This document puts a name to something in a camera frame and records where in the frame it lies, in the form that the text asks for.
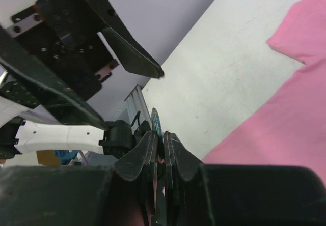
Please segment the round green brooch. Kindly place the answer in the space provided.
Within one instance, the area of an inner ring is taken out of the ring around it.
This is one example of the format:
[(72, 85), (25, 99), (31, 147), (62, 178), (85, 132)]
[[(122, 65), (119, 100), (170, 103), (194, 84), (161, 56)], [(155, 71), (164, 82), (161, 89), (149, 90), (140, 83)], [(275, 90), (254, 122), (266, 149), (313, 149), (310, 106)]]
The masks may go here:
[(155, 131), (159, 137), (162, 137), (161, 123), (160, 123), (158, 111), (156, 108), (152, 108), (151, 122), (152, 122), (153, 131)]

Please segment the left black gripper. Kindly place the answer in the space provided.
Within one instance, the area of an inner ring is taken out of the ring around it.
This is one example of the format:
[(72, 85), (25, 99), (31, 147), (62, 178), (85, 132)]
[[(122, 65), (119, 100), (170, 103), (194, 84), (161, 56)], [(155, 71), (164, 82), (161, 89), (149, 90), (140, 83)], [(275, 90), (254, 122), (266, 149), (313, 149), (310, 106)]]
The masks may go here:
[[(86, 4), (76, 1), (75, 11), (84, 12)], [(127, 72), (164, 77), (160, 64), (133, 38), (109, 0), (86, 2), (103, 22), (101, 33)], [(1, 97), (28, 108), (41, 104), (65, 125), (107, 130), (103, 118), (85, 101), (101, 90), (118, 63), (95, 31), (82, 44), (67, 48), (35, 9), (31, 6), (12, 16), (17, 23), (18, 18), (36, 23), (28, 30), (17, 24), (9, 28), (19, 43), (1, 28), (1, 66), (18, 81), (7, 78), (1, 85)]]

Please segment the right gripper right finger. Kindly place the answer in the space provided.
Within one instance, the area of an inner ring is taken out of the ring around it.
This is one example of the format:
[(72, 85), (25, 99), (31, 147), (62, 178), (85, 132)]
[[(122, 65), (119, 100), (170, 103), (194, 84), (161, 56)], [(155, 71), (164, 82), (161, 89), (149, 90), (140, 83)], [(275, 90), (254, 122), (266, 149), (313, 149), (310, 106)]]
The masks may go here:
[(163, 141), (167, 225), (190, 225), (198, 200), (198, 168), (202, 162), (175, 133), (165, 132)]

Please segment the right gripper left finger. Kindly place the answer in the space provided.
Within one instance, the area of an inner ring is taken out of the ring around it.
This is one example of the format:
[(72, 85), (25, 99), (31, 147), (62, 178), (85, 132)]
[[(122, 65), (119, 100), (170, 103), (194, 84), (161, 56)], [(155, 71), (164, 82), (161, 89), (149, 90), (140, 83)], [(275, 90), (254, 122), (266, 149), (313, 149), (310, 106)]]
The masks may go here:
[(113, 225), (151, 225), (156, 207), (157, 146), (157, 134), (148, 131), (115, 163)]

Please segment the pink t-shirt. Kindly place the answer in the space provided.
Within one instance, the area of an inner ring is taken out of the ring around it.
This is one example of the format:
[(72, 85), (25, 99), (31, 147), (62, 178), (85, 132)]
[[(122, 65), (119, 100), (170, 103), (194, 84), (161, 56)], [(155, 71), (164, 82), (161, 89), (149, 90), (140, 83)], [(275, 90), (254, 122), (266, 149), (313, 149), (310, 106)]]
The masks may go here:
[(303, 166), (325, 180), (325, 0), (295, 3), (267, 44), (303, 66), (203, 160)]

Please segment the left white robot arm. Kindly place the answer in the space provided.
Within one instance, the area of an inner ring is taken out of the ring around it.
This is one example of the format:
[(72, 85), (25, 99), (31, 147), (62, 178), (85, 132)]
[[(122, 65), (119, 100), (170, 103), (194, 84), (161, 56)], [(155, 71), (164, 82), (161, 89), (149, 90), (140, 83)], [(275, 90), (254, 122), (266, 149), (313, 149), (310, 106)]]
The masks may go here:
[(1, 0), (1, 158), (87, 150), (121, 158), (159, 126), (105, 121), (87, 101), (111, 71), (162, 78), (109, 0)]

